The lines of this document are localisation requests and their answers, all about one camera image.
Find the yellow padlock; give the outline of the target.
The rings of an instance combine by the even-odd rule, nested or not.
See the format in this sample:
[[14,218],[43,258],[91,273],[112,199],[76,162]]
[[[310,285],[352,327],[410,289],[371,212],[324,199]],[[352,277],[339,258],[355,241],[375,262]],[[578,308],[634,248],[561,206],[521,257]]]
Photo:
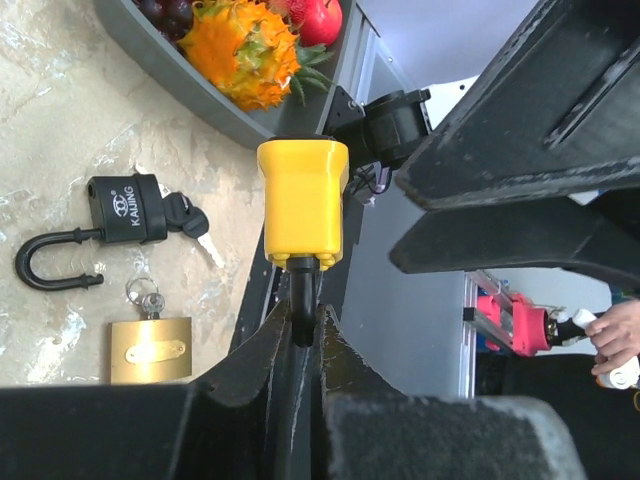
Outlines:
[[343,258],[348,147],[327,136],[274,137],[257,149],[265,180],[265,257],[290,276],[292,335],[313,344],[319,273]]

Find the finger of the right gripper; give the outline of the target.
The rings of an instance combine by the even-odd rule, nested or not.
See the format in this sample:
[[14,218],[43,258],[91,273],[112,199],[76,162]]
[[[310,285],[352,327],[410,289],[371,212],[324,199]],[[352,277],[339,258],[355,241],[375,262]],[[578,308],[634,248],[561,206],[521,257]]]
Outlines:
[[639,197],[580,205],[546,198],[426,213],[393,247],[408,274],[562,268],[620,289],[639,287]]
[[637,186],[638,3],[537,3],[396,180],[425,209]]

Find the person hand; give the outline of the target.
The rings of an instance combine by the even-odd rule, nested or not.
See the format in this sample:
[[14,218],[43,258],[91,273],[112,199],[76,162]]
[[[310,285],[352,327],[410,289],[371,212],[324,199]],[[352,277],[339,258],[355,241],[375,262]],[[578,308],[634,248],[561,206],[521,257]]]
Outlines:
[[594,376],[610,373],[639,355],[639,301],[609,308],[590,323],[586,335],[597,351]]

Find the black padlock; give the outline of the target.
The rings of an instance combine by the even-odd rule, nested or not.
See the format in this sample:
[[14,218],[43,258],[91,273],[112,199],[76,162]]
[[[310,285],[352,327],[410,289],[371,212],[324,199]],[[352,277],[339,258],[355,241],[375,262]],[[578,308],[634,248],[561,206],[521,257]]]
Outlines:
[[97,240],[104,244],[148,244],[164,241],[168,227],[158,180],[153,174],[130,176],[93,176],[87,195],[93,227],[41,234],[27,240],[18,250],[14,268],[28,287],[44,292],[89,289],[104,283],[101,274],[44,279],[31,267],[34,254],[61,244],[82,244]]

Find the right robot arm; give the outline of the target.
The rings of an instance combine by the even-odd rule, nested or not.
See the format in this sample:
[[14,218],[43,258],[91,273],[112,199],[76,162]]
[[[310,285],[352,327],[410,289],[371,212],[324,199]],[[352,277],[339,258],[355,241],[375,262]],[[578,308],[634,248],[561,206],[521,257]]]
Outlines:
[[432,126],[395,91],[326,131],[423,210],[390,252],[407,274],[561,268],[639,285],[639,5],[540,1]]

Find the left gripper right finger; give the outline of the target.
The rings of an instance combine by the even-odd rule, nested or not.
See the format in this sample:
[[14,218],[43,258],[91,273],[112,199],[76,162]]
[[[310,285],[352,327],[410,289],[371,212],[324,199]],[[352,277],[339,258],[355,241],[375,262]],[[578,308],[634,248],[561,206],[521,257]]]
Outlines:
[[317,310],[315,479],[583,479],[570,432],[528,397],[440,398],[392,387]]

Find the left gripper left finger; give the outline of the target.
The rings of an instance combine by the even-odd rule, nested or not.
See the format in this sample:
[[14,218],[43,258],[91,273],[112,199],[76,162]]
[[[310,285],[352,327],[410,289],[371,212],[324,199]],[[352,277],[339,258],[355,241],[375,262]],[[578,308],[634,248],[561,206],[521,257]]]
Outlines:
[[190,383],[2,390],[2,478],[286,478],[288,312]]

